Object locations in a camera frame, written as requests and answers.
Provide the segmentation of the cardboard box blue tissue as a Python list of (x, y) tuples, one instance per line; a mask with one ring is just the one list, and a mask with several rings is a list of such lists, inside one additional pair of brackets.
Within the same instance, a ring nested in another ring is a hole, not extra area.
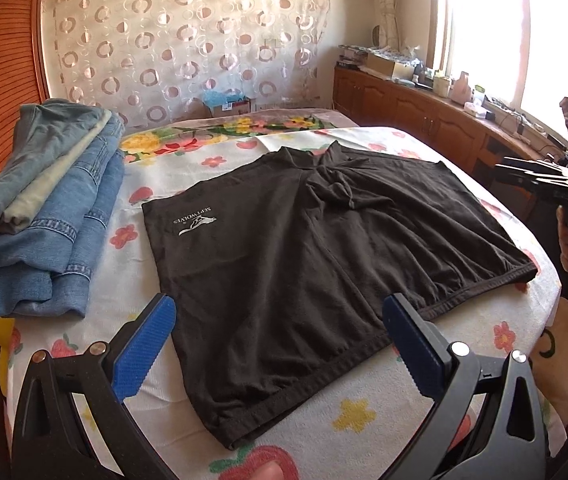
[(251, 99), (244, 92), (235, 90), (207, 90), (203, 93), (203, 105), (212, 117), (244, 115), (252, 111)]

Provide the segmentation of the blue folded denim jeans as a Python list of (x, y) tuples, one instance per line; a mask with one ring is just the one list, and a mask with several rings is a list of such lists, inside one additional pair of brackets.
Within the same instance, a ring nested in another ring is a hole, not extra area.
[(123, 125), (111, 117), (30, 226), (0, 235), (0, 318), (86, 315), (124, 175)]

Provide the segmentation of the sheer circle pattern curtain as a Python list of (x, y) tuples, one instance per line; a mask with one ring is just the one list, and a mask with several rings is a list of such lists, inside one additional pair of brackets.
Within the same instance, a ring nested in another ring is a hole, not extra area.
[(41, 0), (49, 91), (114, 110), (131, 131), (206, 110), (210, 96), (256, 108), (320, 97), (331, 0)]

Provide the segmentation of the colourful floral blanket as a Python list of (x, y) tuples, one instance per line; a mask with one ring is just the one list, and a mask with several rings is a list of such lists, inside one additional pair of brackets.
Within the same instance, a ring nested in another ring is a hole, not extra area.
[(183, 154), (206, 145), (251, 136), (349, 127), (350, 119), (334, 110), (273, 108), (237, 116), (189, 119), (124, 136), (120, 150), (126, 164), (145, 162), (164, 154)]

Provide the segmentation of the cardboard box on cabinet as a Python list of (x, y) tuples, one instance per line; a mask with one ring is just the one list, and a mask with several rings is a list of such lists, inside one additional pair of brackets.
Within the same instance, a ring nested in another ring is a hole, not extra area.
[(414, 73), (412, 64), (395, 61), (392, 58), (383, 58), (376, 54), (367, 56), (365, 66), (388, 78), (411, 79)]

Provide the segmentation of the wooden cabinet row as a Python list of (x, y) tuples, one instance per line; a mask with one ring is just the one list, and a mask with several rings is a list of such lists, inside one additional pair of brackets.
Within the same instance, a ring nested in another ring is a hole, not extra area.
[(432, 92), (337, 66), (333, 106), (360, 126), (395, 127), (424, 142), (474, 177), (490, 179), (504, 157), (542, 156), (493, 122), (474, 118)]

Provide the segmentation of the grey-blue folded jeans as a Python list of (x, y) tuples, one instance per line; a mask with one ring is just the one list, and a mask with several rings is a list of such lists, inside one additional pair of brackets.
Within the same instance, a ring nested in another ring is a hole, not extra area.
[(0, 224), (16, 196), (92, 129), (105, 108), (51, 99), (20, 107), (12, 153), (0, 172)]

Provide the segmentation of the beige folded pants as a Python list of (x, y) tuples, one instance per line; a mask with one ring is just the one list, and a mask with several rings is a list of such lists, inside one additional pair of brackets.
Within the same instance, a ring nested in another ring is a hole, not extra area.
[(3, 213), (0, 233), (16, 234), (24, 230), (43, 207), (57, 184), (67, 174), (75, 162), (88, 149), (90, 144), (106, 130), (107, 126), (119, 127), (121, 120), (111, 110), (105, 110), (96, 125), (88, 130), (71, 150), (43, 170), (16, 198)]

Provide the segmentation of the white cup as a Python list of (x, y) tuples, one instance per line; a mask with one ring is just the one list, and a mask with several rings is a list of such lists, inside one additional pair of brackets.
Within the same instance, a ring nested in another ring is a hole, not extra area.
[(433, 92), (436, 96), (448, 99), (451, 88), (451, 79), (447, 76), (435, 76), (433, 79)]

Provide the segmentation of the black shorts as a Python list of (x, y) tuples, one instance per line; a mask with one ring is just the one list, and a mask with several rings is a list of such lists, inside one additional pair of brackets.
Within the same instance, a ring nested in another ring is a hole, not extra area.
[(172, 339), (233, 450), (389, 344), (384, 300), (433, 320), (536, 265), (441, 162), (281, 148), (143, 207)]

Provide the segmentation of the window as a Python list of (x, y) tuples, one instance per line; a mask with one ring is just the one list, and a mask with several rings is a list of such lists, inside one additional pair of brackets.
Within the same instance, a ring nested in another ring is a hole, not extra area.
[(568, 0), (436, 1), (436, 69), (567, 140)]

